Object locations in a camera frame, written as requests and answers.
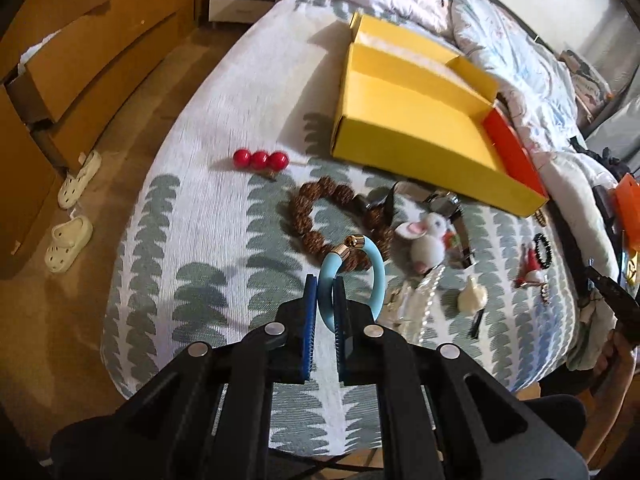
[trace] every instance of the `orange plastic container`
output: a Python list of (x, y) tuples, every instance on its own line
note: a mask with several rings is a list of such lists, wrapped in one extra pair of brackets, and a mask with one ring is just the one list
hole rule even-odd
[(640, 251), (640, 184), (630, 173), (616, 186), (616, 201), (629, 247)]

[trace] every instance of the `person's arm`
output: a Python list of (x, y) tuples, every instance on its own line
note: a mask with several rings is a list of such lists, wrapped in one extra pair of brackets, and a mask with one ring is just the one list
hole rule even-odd
[(593, 396), (596, 407), (587, 419), (582, 437), (575, 447), (585, 462), (589, 462), (604, 441), (618, 417), (626, 391), (631, 385), (636, 368), (635, 350), (631, 348), (625, 337), (619, 332), (612, 331), (602, 349), (602, 354), (594, 367), (594, 373), (599, 375), (608, 366), (607, 359), (612, 357), (614, 350), (620, 356), (607, 379), (602, 383)]

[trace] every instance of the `yellow box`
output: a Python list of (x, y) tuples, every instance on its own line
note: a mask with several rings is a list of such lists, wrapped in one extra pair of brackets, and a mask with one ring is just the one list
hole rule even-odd
[(493, 108), (498, 84), (465, 57), (356, 14), (332, 154), (435, 184), (520, 216), (547, 198)]

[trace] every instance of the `person's hand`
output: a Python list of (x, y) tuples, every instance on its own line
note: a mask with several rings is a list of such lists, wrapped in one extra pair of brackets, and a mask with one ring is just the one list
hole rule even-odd
[(618, 359), (615, 368), (611, 371), (615, 374), (619, 381), (631, 382), (634, 371), (636, 369), (636, 350), (631, 348), (629, 341), (620, 333), (612, 330), (607, 336), (607, 341), (602, 347), (602, 353), (598, 357), (596, 365), (593, 367), (593, 372), (596, 376), (599, 376), (604, 370), (609, 367), (609, 359), (617, 352)]

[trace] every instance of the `light blue ring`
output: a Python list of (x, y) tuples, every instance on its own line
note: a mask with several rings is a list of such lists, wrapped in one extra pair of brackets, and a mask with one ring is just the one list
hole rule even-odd
[[(371, 265), (373, 266), (373, 289), (367, 304), (371, 308), (371, 313), (375, 320), (380, 315), (382, 303), (385, 299), (385, 263), (382, 260), (380, 251), (376, 247), (375, 243), (367, 237), (363, 238), (364, 247), (362, 250), (365, 251), (371, 261)], [(341, 257), (336, 253), (329, 253), (322, 262), (320, 275), (318, 276), (318, 310), (320, 310), (322, 321), (324, 321), (324, 324), (329, 330), (331, 330), (331, 332), (335, 332), (332, 290), (334, 287), (335, 275), (338, 273), (341, 265)]]

